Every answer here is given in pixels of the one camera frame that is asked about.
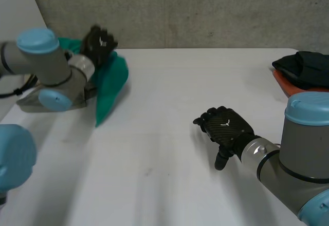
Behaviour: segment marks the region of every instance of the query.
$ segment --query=black cable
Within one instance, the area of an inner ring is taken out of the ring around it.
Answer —
[[[11,97],[11,96],[22,95],[23,92],[34,87],[37,82],[38,82],[37,77],[32,74],[29,77],[29,79],[27,80],[27,82],[25,82],[25,84],[21,88],[17,88],[13,92],[10,92],[10,93],[0,94],[0,99],[5,99],[5,98]]]

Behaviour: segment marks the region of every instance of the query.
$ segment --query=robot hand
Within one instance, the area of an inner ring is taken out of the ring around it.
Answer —
[[[199,125],[213,142],[220,145],[215,161],[215,168],[219,171],[225,167],[228,159],[234,154],[241,158],[240,152],[243,149],[240,151],[239,139],[257,138],[251,126],[238,113],[224,106],[218,109],[210,108],[195,119],[193,124]]]

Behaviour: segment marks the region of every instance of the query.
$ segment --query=black garment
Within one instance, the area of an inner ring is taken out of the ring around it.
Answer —
[[[273,62],[272,65],[301,89],[329,88],[329,55],[299,51]]]

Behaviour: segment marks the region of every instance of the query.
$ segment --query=white table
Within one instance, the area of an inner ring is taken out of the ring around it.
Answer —
[[[237,158],[216,172],[217,145],[192,124],[225,105],[280,142],[287,97],[270,68],[295,52],[119,50],[129,87],[97,129],[93,102],[59,114],[14,106],[2,123],[28,128],[39,158],[10,193],[0,225],[304,225]]]

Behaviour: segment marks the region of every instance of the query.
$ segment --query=teal fabric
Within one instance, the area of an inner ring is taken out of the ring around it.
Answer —
[[[62,49],[78,53],[81,41],[60,37]],[[97,87],[96,127],[98,127],[111,112],[115,99],[128,79],[128,67],[124,58],[114,51],[107,63],[95,70],[91,80]]]

